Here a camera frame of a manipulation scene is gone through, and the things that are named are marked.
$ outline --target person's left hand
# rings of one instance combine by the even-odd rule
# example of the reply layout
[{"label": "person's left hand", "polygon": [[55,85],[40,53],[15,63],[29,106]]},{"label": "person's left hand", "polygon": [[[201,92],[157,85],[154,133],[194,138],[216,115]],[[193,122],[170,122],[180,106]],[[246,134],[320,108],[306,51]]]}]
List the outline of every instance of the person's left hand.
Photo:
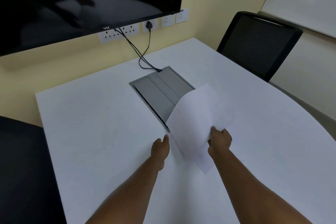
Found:
[{"label": "person's left hand", "polygon": [[170,150],[168,135],[165,135],[163,141],[158,138],[152,145],[152,151],[150,156],[160,163],[160,170],[165,165],[165,159],[168,157]]}]

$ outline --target television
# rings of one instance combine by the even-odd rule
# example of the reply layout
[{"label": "television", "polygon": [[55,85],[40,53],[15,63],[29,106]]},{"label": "television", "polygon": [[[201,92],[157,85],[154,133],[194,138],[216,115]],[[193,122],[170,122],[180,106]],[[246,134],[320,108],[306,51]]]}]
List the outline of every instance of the television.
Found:
[{"label": "television", "polygon": [[0,56],[175,14],[181,0],[1,0]]}]

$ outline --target tabletop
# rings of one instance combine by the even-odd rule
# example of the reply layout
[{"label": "tabletop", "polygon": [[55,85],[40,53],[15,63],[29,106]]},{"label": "tabletop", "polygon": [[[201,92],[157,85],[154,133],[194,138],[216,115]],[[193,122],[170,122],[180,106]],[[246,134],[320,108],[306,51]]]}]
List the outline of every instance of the tabletop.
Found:
[{"label": "tabletop", "polygon": [[[230,96],[232,152],[311,222],[334,223],[336,142],[301,106],[195,38],[146,59]],[[68,223],[84,223],[166,133],[128,84],[149,73],[134,59],[36,94]],[[239,223],[216,168],[205,175],[171,142],[144,223],[209,220]]]}]

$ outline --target electrical outlet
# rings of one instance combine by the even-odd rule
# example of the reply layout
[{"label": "electrical outlet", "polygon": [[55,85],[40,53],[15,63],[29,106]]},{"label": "electrical outlet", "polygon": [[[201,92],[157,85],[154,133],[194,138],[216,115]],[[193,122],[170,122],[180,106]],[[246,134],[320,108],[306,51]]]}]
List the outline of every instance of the electrical outlet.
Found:
[{"label": "electrical outlet", "polygon": [[176,14],[176,24],[188,20],[189,8],[182,9],[179,13]]},{"label": "electrical outlet", "polygon": [[[139,23],[128,25],[125,27],[120,27],[120,28],[122,29],[122,31],[127,37],[140,34]],[[99,32],[98,37],[99,37],[99,41],[101,44],[123,38],[123,36],[114,29]]]},{"label": "electrical outlet", "polygon": [[[158,18],[156,18],[156,19],[152,19],[152,20],[149,20],[149,21],[150,21],[150,22],[152,23],[152,25],[153,25],[153,27],[152,27],[151,30],[157,29],[157,28],[159,27],[159,19],[158,19]],[[148,22],[148,21],[143,21],[143,22],[142,22],[142,31],[143,31],[144,33],[149,32],[148,28],[146,28],[147,22]]]},{"label": "electrical outlet", "polygon": [[167,15],[161,18],[161,28],[169,27],[175,24],[176,14]]}]

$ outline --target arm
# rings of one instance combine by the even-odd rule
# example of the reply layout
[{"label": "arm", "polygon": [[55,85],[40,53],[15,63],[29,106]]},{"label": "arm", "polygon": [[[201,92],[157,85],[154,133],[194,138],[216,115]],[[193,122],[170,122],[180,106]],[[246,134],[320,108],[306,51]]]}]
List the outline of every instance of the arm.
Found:
[{"label": "arm", "polygon": [[263,185],[229,150],[226,129],[211,127],[208,153],[212,157],[241,224],[311,224],[295,208]]},{"label": "arm", "polygon": [[86,224],[143,223],[158,172],[169,154],[168,135],[157,139],[151,156],[100,205]]}]

